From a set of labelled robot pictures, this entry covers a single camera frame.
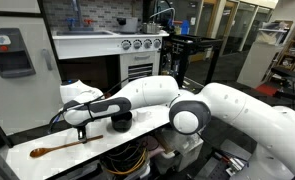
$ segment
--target sink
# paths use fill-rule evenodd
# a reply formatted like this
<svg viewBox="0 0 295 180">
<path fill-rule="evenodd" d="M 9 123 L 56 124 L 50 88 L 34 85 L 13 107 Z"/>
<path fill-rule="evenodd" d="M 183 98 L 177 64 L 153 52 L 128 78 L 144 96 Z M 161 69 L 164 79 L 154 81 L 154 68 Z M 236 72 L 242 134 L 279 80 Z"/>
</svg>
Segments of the sink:
<svg viewBox="0 0 295 180">
<path fill-rule="evenodd" d="M 57 36 L 113 35 L 106 31 L 58 31 Z"/>
</svg>

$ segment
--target white cabinet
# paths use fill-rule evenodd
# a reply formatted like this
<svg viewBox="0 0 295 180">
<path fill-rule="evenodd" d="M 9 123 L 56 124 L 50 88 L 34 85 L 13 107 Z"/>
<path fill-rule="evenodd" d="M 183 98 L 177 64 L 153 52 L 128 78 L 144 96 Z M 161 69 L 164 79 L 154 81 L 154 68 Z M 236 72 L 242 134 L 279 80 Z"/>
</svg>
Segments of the white cabinet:
<svg viewBox="0 0 295 180">
<path fill-rule="evenodd" d="M 140 52 L 120 55 L 120 78 L 129 78 L 122 83 L 122 87 L 128 82 L 146 77 L 158 75 L 160 53 L 157 51 Z"/>
<path fill-rule="evenodd" d="M 0 77 L 0 126 L 12 134 L 48 124 L 62 106 L 61 79 L 42 18 L 0 17 L 0 28 L 19 28 L 36 74 Z M 42 50 L 51 56 L 48 70 Z"/>
<path fill-rule="evenodd" d="M 40 13 L 37 0 L 0 0 L 0 11 Z"/>
</svg>

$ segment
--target stove knob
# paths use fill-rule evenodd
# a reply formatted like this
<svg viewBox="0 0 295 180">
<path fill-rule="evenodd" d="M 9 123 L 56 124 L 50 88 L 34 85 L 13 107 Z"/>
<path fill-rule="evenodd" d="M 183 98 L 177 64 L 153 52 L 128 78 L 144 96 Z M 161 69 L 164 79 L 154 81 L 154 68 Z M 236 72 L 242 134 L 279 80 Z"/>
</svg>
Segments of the stove knob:
<svg viewBox="0 0 295 180">
<path fill-rule="evenodd" d="M 146 41 L 146 42 L 144 43 L 144 46 L 145 46 L 146 49 L 149 49 L 150 46 L 151 46 L 151 42 Z"/>
<path fill-rule="evenodd" d="M 130 43 L 127 42 L 127 41 L 124 41 L 123 43 L 121 43 L 121 47 L 124 49 L 124 50 L 128 50 L 130 48 Z"/>
<path fill-rule="evenodd" d="M 155 41 L 154 41 L 154 47 L 155 48 L 159 48 L 160 47 L 160 40 L 159 39 L 156 39 Z"/>
<path fill-rule="evenodd" d="M 141 47 L 141 42 L 139 42 L 139 41 L 135 41 L 134 42 L 134 48 L 135 49 L 139 49 Z"/>
</svg>

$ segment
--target white table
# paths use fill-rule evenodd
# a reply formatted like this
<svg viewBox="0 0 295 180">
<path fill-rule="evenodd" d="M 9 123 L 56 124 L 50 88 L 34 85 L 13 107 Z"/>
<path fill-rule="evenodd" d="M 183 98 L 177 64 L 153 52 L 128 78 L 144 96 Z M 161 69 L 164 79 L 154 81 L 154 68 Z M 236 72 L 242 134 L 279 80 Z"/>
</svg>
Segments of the white table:
<svg viewBox="0 0 295 180">
<path fill-rule="evenodd" d="M 126 133 L 116 132 L 111 126 L 110 118 L 104 118 L 89 123 L 86 127 L 87 138 L 104 135 L 102 139 L 56 150 L 36 159 L 29 156 L 35 148 L 55 147 L 78 141 L 77 130 L 71 128 L 16 145 L 8 150 L 5 160 L 19 179 L 49 178 L 169 122 L 169 108 L 152 106 L 144 109 L 151 112 L 149 119 L 143 122 L 133 120 L 132 127 Z M 133 110 L 132 113 L 135 118 L 136 111 Z"/>
</svg>

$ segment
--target white countertop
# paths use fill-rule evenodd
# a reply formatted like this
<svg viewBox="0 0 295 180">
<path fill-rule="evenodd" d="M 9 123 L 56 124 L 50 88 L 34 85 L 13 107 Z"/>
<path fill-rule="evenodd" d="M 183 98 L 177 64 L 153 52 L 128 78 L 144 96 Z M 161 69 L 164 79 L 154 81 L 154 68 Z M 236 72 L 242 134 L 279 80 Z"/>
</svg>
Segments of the white countertop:
<svg viewBox="0 0 295 180">
<path fill-rule="evenodd" d="M 147 37 L 165 37 L 169 36 L 166 31 L 161 30 L 159 34 L 118 34 L 111 31 L 104 31 L 110 33 L 109 35 L 66 35 L 53 36 L 53 39 L 113 39 L 113 38 L 147 38 Z"/>
<path fill-rule="evenodd" d="M 151 106 L 144 109 L 151 112 L 150 119 L 143 122 L 133 120 L 132 127 L 126 133 L 116 132 L 111 126 L 110 118 L 104 118 L 86 126 L 87 138 L 104 135 L 102 139 L 56 150 L 36 159 L 29 156 L 36 148 L 56 147 L 78 141 L 77 130 L 71 128 L 16 145 L 8 150 L 5 160 L 19 179 L 37 180 L 51 177 L 169 122 L 169 108 Z"/>
</svg>

